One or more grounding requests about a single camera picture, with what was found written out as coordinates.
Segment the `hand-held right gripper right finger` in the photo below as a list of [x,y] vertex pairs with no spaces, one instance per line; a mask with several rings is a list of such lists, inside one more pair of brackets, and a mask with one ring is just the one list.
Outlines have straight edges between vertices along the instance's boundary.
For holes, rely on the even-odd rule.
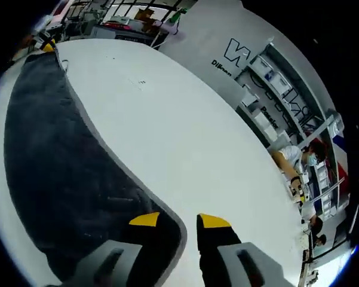
[[197,246],[205,286],[288,286],[282,266],[251,242],[243,243],[230,223],[197,215]]

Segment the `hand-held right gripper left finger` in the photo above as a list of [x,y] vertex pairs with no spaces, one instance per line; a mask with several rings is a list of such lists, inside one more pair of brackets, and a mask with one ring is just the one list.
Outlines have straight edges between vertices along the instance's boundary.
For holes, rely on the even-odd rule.
[[94,272],[95,286],[155,286],[167,268],[167,216],[132,219]]

